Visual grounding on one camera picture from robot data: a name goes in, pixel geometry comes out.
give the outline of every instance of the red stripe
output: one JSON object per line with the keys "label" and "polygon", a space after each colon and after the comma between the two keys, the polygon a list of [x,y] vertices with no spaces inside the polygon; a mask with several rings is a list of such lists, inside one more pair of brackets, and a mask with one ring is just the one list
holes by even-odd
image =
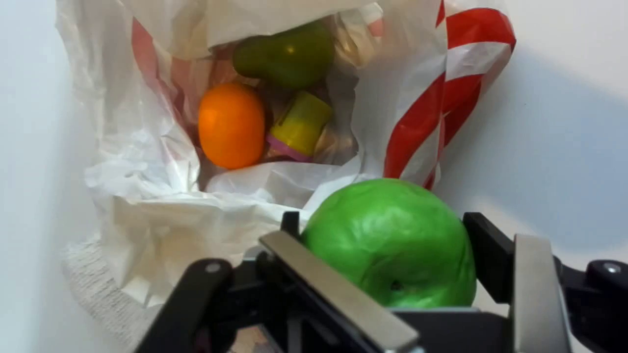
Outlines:
{"label": "red stripe", "polygon": [[185,113],[185,89],[187,89],[189,73],[191,73],[191,64],[173,58],[171,81],[177,89],[173,105],[175,105],[175,111],[179,113]]}
{"label": "red stripe", "polygon": [[438,128],[444,85],[446,75],[440,75],[393,128],[385,160],[385,177],[399,179],[415,152]]}
{"label": "red stripe", "polygon": [[480,103],[484,87],[484,75],[462,77],[446,83],[446,138],[444,144],[450,146],[460,128],[468,122],[474,109]]}
{"label": "red stripe", "polygon": [[154,48],[154,38],[144,30],[140,22],[134,22],[132,28],[132,50],[138,64],[138,69],[144,81],[158,91],[158,54]]}
{"label": "red stripe", "polygon": [[517,44],[509,18],[493,9],[476,9],[450,17],[448,42],[450,50],[478,42],[499,42],[511,48]]}
{"label": "red stripe", "polygon": [[140,22],[134,22],[132,28],[132,52],[146,85],[164,101],[173,118],[185,126],[181,111],[173,107],[173,93],[170,93],[170,87],[160,77],[154,38]]}
{"label": "red stripe", "polygon": [[425,189],[432,191],[436,183],[436,169],[429,175],[429,181],[425,183]]}
{"label": "red stripe", "polygon": [[438,17],[436,17],[436,28],[446,20],[446,0],[440,3]]}

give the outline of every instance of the metal plate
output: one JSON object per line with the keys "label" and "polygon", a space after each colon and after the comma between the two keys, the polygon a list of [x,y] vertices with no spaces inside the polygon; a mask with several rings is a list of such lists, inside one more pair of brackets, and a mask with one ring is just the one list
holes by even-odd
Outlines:
{"label": "metal plate", "polygon": [[275,232],[260,242],[381,352],[417,350],[419,334],[409,324],[317,260],[289,234]]}
{"label": "metal plate", "polygon": [[570,322],[552,248],[533,236],[515,238],[513,352],[572,352]]}

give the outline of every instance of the white plastic bag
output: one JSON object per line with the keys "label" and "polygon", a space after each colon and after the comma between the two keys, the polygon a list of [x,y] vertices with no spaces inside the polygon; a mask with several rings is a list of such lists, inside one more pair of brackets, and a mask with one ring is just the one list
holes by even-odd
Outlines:
{"label": "white plastic bag", "polygon": [[[374,5],[385,26],[378,50],[360,28],[372,30],[374,18],[356,22]],[[327,17],[346,26],[336,40],[362,56],[338,52],[354,79],[328,79],[340,136],[325,162],[336,164],[264,164],[199,183],[203,156],[191,136],[215,46]],[[442,152],[515,48],[507,17],[485,0],[60,0],[60,30],[77,101],[95,120],[87,185],[103,220],[99,236],[71,244],[65,269],[75,297],[128,344],[150,322],[138,320],[144,309],[160,307],[189,264],[236,266],[285,211],[307,220],[356,179],[432,187]],[[342,134],[354,146],[338,160]],[[142,328],[130,330],[132,319]]]}

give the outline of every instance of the screw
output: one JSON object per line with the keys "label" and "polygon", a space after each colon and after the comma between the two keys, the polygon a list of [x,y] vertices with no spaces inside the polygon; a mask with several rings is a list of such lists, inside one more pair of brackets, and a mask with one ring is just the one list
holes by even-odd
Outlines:
{"label": "screw", "polygon": [[611,275],[623,273],[623,268],[619,268],[619,266],[615,266],[615,264],[605,264],[605,269],[607,269]]}
{"label": "screw", "polygon": [[211,264],[205,268],[207,273],[219,273],[221,269],[222,269],[221,264]]}

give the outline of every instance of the red and white striped object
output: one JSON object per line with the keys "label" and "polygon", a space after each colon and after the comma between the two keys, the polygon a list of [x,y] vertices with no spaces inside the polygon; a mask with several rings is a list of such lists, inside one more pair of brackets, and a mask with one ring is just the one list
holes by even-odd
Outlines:
{"label": "red and white striped object", "polygon": [[385,162],[385,177],[405,179],[409,171],[417,173],[415,162],[427,166],[429,160],[429,169],[423,169],[429,189],[436,181],[440,156],[476,111],[487,79],[505,67],[517,44],[509,18],[497,9],[442,3],[436,26],[448,36],[446,73],[397,122]]}

